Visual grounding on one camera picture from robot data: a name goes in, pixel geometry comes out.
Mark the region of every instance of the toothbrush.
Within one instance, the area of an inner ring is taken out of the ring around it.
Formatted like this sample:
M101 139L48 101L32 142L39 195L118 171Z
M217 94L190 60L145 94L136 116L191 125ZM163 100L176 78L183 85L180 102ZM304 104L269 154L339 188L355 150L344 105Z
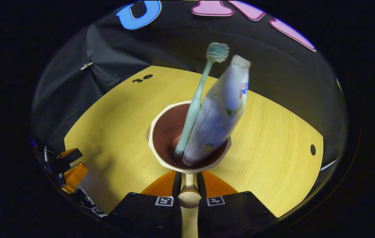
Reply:
M207 48L207 65L205 66L204 72L202 73L201 81L199 82L198 88L196 89L195 96L190 103L189 110L187 111L186 121L184 122L183 131L181 132L180 140L175 147L174 156L175 159L181 158L181 155L186 148L187 141L189 139L190 132L192 131L193 125L198 117L199 108L201 106L202 90L204 89L205 80L210 73L211 66L214 62L221 63L227 59L229 47L227 44L212 42Z

